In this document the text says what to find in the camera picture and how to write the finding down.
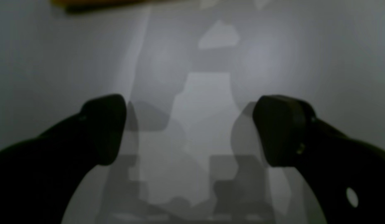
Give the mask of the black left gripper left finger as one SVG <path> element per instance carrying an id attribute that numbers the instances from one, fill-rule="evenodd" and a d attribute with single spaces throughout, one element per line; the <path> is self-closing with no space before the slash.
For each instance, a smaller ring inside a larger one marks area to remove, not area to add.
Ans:
<path id="1" fill-rule="evenodd" d="M 80 182 L 111 165 L 120 150 L 127 106 L 114 94 L 39 136 L 0 151 L 0 224 L 60 224 Z"/>

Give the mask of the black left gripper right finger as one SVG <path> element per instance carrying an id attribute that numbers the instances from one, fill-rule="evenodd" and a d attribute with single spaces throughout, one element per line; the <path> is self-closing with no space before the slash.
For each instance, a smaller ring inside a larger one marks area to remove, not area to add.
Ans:
<path id="1" fill-rule="evenodd" d="M 329 224 L 385 224 L 385 150 L 346 136 L 306 101 L 263 95 L 252 119 L 272 167 L 294 167 Z"/>

